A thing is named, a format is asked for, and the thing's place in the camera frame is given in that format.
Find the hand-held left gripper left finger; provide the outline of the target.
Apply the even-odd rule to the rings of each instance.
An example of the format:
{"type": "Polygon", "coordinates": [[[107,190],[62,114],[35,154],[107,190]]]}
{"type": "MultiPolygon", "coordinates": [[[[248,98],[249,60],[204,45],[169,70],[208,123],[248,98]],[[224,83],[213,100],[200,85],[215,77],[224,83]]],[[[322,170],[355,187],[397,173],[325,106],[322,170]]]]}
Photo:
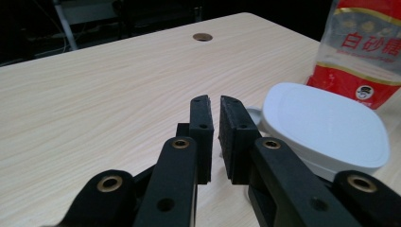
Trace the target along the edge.
{"type": "Polygon", "coordinates": [[[210,98],[197,96],[189,121],[163,145],[132,227],[195,227],[198,186],[211,181],[213,137],[210,98]]]}

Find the red and white sugar bag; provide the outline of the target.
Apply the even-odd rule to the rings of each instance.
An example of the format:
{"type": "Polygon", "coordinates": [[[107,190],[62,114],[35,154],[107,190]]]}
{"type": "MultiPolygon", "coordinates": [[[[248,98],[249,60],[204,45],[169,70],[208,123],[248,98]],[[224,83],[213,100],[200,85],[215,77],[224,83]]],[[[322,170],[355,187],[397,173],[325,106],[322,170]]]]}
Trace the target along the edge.
{"type": "Polygon", "coordinates": [[[373,110],[401,89],[401,0],[333,0],[307,84],[373,110]]]}

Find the white desk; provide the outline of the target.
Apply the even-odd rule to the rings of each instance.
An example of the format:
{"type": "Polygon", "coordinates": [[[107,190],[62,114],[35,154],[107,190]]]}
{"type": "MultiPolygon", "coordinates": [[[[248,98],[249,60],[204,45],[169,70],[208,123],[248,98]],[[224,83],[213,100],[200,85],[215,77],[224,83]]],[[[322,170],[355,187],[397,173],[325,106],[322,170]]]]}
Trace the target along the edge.
{"type": "Polygon", "coordinates": [[[72,50],[77,44],[71,25],[115,18],[113,0],[51,0],[72,50]]]}

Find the clear jar with white lid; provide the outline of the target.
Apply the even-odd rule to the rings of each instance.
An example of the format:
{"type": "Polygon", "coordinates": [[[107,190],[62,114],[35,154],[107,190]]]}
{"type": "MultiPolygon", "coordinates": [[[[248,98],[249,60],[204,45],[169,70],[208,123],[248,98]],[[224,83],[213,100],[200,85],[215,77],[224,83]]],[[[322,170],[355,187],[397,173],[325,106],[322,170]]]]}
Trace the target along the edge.
{"type": "Polygon", "coordinates": [[[311,86],[283,82],[261,108],[247,109],[257,128],[285,141],[316,175],[344,170],[374,174],[391,156],[388,134],[370,108],[311,86]]]}

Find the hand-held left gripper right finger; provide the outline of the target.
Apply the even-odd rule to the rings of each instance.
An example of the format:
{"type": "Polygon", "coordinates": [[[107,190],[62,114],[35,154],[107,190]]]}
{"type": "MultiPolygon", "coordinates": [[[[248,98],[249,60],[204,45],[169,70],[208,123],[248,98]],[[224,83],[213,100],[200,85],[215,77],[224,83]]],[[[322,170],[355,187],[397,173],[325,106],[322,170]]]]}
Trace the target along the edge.
{"type": "Polygon", "coordinates": [[[233,184],[246,184],[260,227],[361,227],[282,140],[264,137],[240,100],[220,98],[219,142],[233,184]]]}

